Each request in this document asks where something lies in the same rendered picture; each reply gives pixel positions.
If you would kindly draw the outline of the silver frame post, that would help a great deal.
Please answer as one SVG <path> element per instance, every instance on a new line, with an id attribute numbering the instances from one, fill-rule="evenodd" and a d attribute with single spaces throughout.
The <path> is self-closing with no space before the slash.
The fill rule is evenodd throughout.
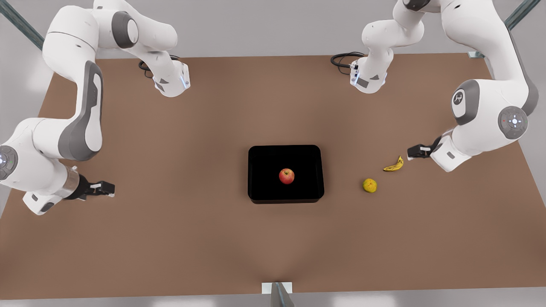
<path id="1" fill-rule="evenodd" d="M 510 31 L 520 23 L 542 0 L 523 0 L 517 8 L 504 21 Z"/>
<path id="2" fill-rule="evenodd" d="M 261 292 L 270 295 L 270 307 L 295 307 L 290 298 L 293 293 L 292 282 L 263 282 Z"/>
<path id="3" fill-rule="evenodd" d="M 42 35 L 6 0 L 0 0 L 0 13 L 40 51 L 42 50 L 44 43 Z"/>

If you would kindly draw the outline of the yellow banana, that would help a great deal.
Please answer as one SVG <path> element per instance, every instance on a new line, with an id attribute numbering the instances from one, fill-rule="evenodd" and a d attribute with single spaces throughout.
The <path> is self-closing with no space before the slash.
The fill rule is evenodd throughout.
<path id="1" fill-rule="evenodd" d="M 398 157 L 397 162 L 394 165 L 387 166 L 383 169 L 386 172 L 393 172 L 401 169 L 404 165 L 404 160 L 401 156 Z"/>

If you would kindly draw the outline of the black rectangular tray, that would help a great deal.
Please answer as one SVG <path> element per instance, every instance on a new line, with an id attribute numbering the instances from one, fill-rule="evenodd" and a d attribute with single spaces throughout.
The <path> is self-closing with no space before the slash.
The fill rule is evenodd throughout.
<path id="1" fill-rule="evenodd" d="M 248 150 L 248 196 L 253 203 L 315 203 L 324 196 L 316 145 L 253 146 Z"/>

